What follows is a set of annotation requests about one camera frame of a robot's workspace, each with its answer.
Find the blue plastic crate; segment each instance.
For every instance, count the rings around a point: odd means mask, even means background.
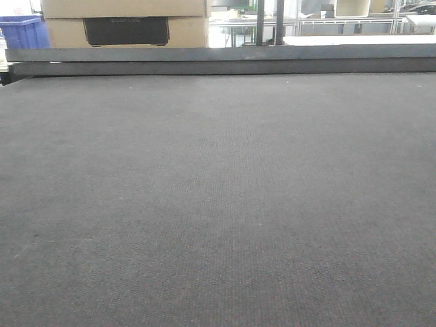
[[[0,16],[0,29],[9,49],[50,48],[46,23],[41,16]]]

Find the gray felt surface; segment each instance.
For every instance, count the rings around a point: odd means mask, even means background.
[[[436,326],[436,74],[0,89],[0,326]]]

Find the metal edge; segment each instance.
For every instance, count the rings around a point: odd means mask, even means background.
[[[436,44],[273,46],[242,48],[97,48],[6,50],[9,62],[262,61],[432,58]]]
[[[331,59],[304,61],[18,63],[16,75],[260,75],[436,72],[436,58]]]

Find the white table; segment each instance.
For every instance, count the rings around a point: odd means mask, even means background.
[[[288,36],[288,46],[332,46],[340,44],[435,44],[436,35],[340,35]]]
[[[415,27],[431,27],[433,34],[436,33],[436,15],[410,15],[406,19]]]

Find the box stack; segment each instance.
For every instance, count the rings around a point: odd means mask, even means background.
[[[207,0],[43,0],[53,48],[203,48]]]

